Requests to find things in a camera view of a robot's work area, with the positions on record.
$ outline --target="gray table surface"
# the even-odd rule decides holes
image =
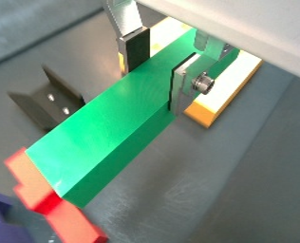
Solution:
[[[43,135],[7,91],[45,84],[47,64],[90,101],[119,79],[114,32],[103,13],[0,64],[0,193],[13,199],[9,221],[36,242],[59,242],[43,218],[15,199],[4,159]],[[180,116],[84,208],[110,242],[187,242],[291,83],[263,64],[213,127]]]

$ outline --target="metal clamp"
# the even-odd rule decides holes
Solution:
[[[203,54],[192,53],[172,69],[168,109],[175,116],[187,109],[199,93],[210,93],[215,77],[234,61],[237,54],[238,49],[208,36]]]
[[[103,8],[112,23],[126,74],[150,58],[150,29],[142,25],[135,1],[103,0]]]

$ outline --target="bolt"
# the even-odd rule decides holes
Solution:
[[[68,115],[70,114],[70,110],[68,110],[67,107],[63,108],[63,113],[64,113],[64,115]]]
[[[48,94],[47,95],[47,98],[48,98],[48,100],[52,102],[52,101],[55,101],[55,98],[53,98],[53,95],[52,94]]]

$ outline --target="screw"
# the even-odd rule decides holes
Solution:
[[[55,101],[55,98],[53,98],[53,95],[52,94],[48,94],[47,95],[47,98],[48,98],[48,100],[52,102],[52,101]]]
[[[203,95],[207,95],[214,86],[214,79],[211,79],[206,72],[203,72],[195,79],[192,79],[191,84],[194,90],[198,90]]]
[[[64,113],[64,115],[68,115],[70,114],[70,110],[68,110],[67,107],[63,108],[63,113]]]

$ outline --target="gray surface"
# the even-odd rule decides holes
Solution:
[[[188,242],[300,242],[300,80]]]
[[[0,60],[100,9],[99,0],[0,1]]]
[[[87,101],[119,79],[114,32],[103,13],[0,65],[0,193],[11,196],[15,181],[3,160],[41,132],[7,91],[31,93],[47,83],[41,63]],[[184,116],[171,123],[84,208],[110,242],[187,241],[291,78],[263,65],[208,130]],[[11,220],[27,226],[36,242],[56,240],[43,218],[16,204]]]

